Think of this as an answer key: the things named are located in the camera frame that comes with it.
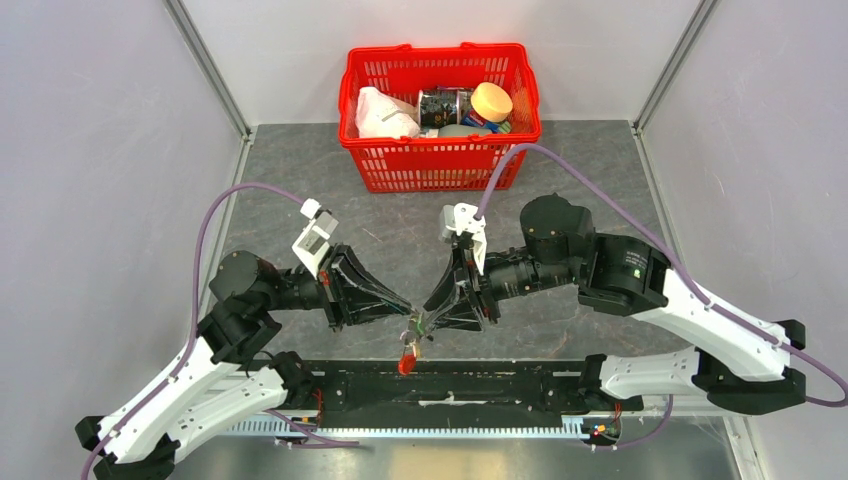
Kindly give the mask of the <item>keyring with red fob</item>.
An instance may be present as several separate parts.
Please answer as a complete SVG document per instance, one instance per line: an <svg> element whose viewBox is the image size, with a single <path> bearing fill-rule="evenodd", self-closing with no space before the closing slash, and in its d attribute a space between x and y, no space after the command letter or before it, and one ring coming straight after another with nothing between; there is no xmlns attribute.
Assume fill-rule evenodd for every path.
<svg viewBox="0 0 848 480"><path fill-rule="evenodd" d="M423 321L423 315L420 312L413 313L411 316L416 315L420 316ZM433 340L432 334L427 330L424 321L423 326L425 327L425 333L423 335L418 335L408 329L407 323L405 330L399 336L399 340L403 344L403 350L397 363L397 371L401 376L407 376L415 369L418 358L422 354L421 342L423 340Z"/></svg>

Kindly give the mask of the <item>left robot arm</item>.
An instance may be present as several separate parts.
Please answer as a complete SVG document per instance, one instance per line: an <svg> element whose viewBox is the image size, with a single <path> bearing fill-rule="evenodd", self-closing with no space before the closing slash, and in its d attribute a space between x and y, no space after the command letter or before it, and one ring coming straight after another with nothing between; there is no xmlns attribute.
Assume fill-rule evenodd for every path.
<svg viewBox="0 0 848 480"><path fill-rule="evenodd" d="M295 352L281 352L213 398L202 396L246 368L281 329L275 311L322 311L334 331L410 315L411 303L371 275L352 248L336 244L311 273L278 269L248 251L227 255L209 284L216 304L186 346L114 413L87 416L75 432L90 456L82 478L165 479L195 447L251 415L316 400L315 378Z"/></svg>

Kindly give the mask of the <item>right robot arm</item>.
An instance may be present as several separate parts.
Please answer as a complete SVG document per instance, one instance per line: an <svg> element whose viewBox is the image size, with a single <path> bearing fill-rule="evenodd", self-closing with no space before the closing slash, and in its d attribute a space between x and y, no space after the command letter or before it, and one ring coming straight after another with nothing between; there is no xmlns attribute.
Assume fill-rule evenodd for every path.
<svg viewBox="0 0 848 480"><path fill-rule="evenodd" d="M803 404L806 378L790 365L805 328L733 312L720 314L687 287L669 258L637 238L598 232L590 211L549 194L519 215L524 246L487 252L484 223L469 204L447 206L442 235L451 246L445 273L410 325L410 336L438 329L479 331L496 322L502 301L573 285L594 311L660 327L685 349L643 357L586 357L577 382L585 409L607 409L645 395L704 396L744 415Z"/></svg>

